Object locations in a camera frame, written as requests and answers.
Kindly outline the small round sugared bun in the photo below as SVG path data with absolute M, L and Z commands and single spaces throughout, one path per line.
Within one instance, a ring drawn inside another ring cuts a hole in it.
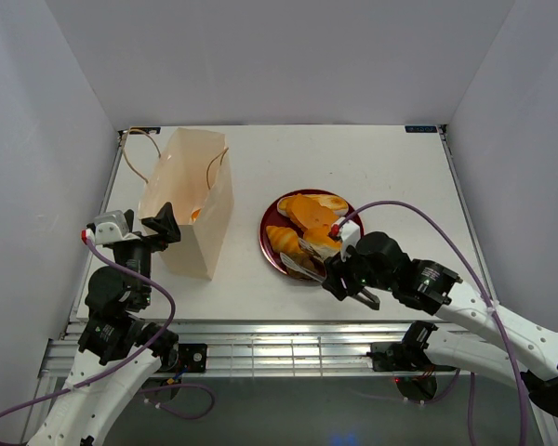
M 200 213 L 201 213 L 201 208 L 198 208 L 198 209 L 192 211 L 192 213 L 191 213 L 191 219 L 190 219 L 190 221 L 191 221 L 192 224 L 197 220 L 197 218 L 199 217 L 199 214 L 200 214 Z

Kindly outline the metal serving tongs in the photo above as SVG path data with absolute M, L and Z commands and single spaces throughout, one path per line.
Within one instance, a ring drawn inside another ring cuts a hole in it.
M 301 262 L 298 262 L 295 255 L 280 253 L 279 256 L 283 264 L 288 269 L 294 270 L 297 273 L 300 273 L 316 282 L 319 282 L 321 286 L 326 291 L 328 291 L 328 288 L 325 287 L 326 278 L 311 269 L 306 269 Z M 349 297 L 349 295 L 345 295 L 344 297 L 339 297 L 339 301 L 344 300 L 346 297 Z M 366 290 L 365 288 L 362 288 L 357 294 L 351 295 L 350 298 L 362 303 L 363 305 L 369 307 L 372 310 L 380 310 L 379 298 L 376 295 L 372 294 L 370 291 Z

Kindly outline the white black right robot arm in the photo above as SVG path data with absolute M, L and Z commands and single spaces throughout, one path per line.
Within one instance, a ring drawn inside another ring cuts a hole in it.
M 379 308 L 373 289 L 389 292 L 408 308 L 455 323 L 477 340 L 453 334 L 431 322 L 415 321 L 403 341 L 375 356 L 392 371 L 428 366 L 465 369 L 517 387 L 541 410 L 558 418 L 558 333 L 494 305 L 485 293 L 446 267 L 411 259 L 383 232 L 362 235 L 347 222 L 329 232 L 340 250 L 325 260 L 324 289 L 337 300 L 367 298 Z

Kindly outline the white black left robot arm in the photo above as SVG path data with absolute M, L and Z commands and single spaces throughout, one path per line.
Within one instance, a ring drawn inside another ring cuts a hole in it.
M 181 239 L 171 203 L 132 229 L 134 214 L 120 210 L 97 216 L 81 233 L 103 267 L 89 277 L 89 319 L 78 340 L 73 366 L 32 445 L 98 445 L 149 374 L 178 362 L 178 337 L 167 322 L 139 318 L 152 291 L 169 292 L 151 278 L 152 255 Z

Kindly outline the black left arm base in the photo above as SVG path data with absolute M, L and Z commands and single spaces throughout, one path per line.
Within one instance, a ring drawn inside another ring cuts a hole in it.
M 178 344 L 163 362 L 164 373 L 204 373 L 206 371 L 207 344 Z

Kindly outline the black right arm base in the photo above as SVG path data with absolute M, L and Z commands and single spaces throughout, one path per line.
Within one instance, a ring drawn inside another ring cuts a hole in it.
M 372 361 L 375 372 L 425 372 L 432 365 L 420 348 L 403 342 L 372 343 L 366 356 Z

